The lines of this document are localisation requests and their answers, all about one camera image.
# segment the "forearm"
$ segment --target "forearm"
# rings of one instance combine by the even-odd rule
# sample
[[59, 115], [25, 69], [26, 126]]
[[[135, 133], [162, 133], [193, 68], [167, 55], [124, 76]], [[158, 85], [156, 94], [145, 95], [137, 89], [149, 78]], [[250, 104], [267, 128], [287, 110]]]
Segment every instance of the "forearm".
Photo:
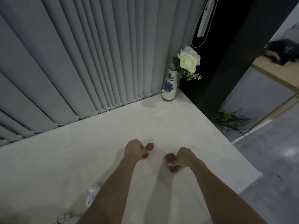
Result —
[[213, 174], [203, 161], [190, 165], [215, 224], [266, 223], [237, 193]]
[[134, 155], [122, 159], [77, 224], [121, 223], [132, 174], [138, 160]]

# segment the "ceramic vase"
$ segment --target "ceramic vase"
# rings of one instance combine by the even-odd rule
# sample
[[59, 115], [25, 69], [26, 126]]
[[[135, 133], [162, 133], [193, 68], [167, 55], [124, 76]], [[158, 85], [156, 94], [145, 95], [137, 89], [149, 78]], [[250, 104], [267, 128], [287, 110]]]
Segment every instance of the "ceramic vase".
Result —
[[162, 99], [172, 101], [176, 96], [176, 87], [178, 83], [178, 72], [173, 64], [168, 67], [168, 75], [162, 89]]

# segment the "gray vertical blinds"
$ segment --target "gray vertical blinds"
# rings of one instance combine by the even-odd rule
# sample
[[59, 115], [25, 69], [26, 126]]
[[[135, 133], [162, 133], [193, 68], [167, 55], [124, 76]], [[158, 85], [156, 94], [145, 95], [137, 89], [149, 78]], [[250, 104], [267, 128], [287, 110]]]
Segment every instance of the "gray vertical blinds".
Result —
[[0, 146], [159, 94], [204, 0], [0, 0]]

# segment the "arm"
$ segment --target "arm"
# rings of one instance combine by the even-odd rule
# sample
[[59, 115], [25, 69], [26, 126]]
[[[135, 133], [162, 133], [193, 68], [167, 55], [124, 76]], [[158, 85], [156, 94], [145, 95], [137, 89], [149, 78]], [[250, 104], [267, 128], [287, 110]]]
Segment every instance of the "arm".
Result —
[[136, 163], [149, 150], [134, 139], [126, 145], [122, 161], [101, 187], [91, 206], [77, 224], [121, 223]]
[[215, 224], [267, 224], [237, 193], [213, 174], [189, 148], [180, 148], [176, 160], [169, 163], [169, 165], [179, 165], [183, 168], [190, 167]]

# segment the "gray floor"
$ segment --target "gray floor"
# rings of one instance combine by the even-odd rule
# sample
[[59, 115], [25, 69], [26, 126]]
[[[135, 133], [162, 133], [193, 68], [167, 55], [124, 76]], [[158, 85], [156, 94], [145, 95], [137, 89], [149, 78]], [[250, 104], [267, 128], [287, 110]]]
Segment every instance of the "gray floor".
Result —
[[234, 145], [264, 175], [242, 198], [269, 224], [298, 224], [299, 104]]

